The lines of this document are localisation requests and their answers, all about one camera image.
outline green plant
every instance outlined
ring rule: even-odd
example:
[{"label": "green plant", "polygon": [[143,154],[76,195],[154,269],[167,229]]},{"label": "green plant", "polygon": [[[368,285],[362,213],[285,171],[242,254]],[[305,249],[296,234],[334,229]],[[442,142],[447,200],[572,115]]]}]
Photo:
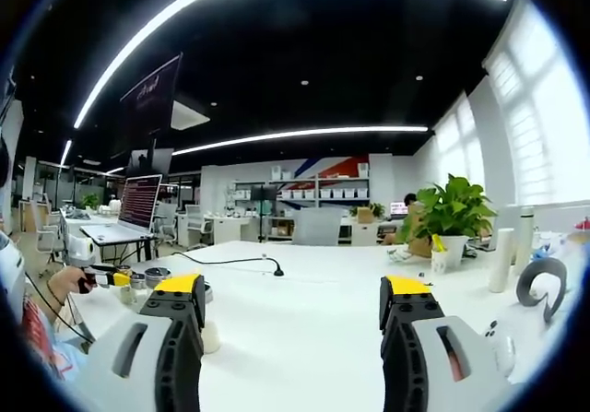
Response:
[{"label": "green plant", "polygon": [[356,217],[360,207],[368,207],[376,218],[382,218],[385,215],[385,206],[381,203],[369,203],[368,205],[354,206],[349,213],[352,217]]},{"label": "green plant", "polygon": [[96,209],[99,205],[99,197],[96,194],[86,194],[82,197],[82,206]]},{"label": "green plant", "polygon": [[444,188],[420,189],[418,200],[419,222],[415,236],[419,239],[439,235],[466,235],[476,237],[482,230],[491,230],[489,217],[496,213],[486,206],[490,200],[483,194],[483,187],[470,184],[465,177],[449,174]]}]

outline potted plant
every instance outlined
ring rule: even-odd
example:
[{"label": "potted plant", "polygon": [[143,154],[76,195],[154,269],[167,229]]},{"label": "potted plant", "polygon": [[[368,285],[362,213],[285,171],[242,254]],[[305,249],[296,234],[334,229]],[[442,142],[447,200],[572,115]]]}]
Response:
[{"label": "potted plant", "polygon": [[368,205],[354,206],[349,211],[350,215],[356,217],[359,214],[360,207],[368,207],[375,218],[383,218],[385,215],[385,206],[381,203],[369,203]]},{"label": "potted plant", "polygon": [[496,213],[486,206],[490,200],[483,194],[482,186],[469,183],[465,177],[449,174],[444,188],[434,184],[433,188],[420,189],[417,197],[421,208],[416,237],[431,238],[438,234],[449,253],[449,267],[461,262],[470,237],[480,235],[483,230],[491,231],[488,218]]},{"label": "potted plant", "polygon": [[96,210],[99,205],[99,197],[96,194],[86,194],[82,197],[82,206],[86,209]]}]

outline white bottle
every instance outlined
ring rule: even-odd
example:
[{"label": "white bottle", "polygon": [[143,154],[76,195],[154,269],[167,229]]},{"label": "white bottle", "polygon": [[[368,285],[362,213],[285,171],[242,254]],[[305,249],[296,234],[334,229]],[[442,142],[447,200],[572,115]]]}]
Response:
[{"label": "white bottle", "polygon": [[532,207],[523,207],[518,224],[518,244],[514,273],[520,276],[531,261],[533,235],[535,234],[535,212]]},{"label": "white bottle", "polygon": [[488,289],[490,292],[504,292],[513,260],[514,229],[503,228],[494,235],[498,236],[496,253],[490,270]]}]

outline hand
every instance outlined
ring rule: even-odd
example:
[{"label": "hand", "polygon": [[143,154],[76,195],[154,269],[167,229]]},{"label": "hand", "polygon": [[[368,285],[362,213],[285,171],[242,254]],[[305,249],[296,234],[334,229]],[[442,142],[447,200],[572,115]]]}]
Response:
[{"label": "hand", "polygon": [[[53,293],[60,300],[65,300],[70,292],[79,293],[80,289],[77,282],[80,278],[86,280],[84,271],[79,267],[67,266],[56,274],[53,274],[47,283],[52,289]],[[85,282],[84,286],[88,291],[92,290],[92,286]]]}]

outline window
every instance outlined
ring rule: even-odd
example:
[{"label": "window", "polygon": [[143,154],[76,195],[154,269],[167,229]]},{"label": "window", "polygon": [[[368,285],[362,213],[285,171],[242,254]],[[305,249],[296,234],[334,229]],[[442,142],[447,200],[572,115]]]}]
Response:
[{"label": "window", "polygon": [[435,127],[438,183],[445,184],[448,174],[467,177],[484,185],[483,158],[475,119],[465,94]]},{"label": "window", "polygon": [[510,140],[516,203],[585,200],[590,140],[583,96],[557,37],[527,1],[516,3],[486,66]]}]

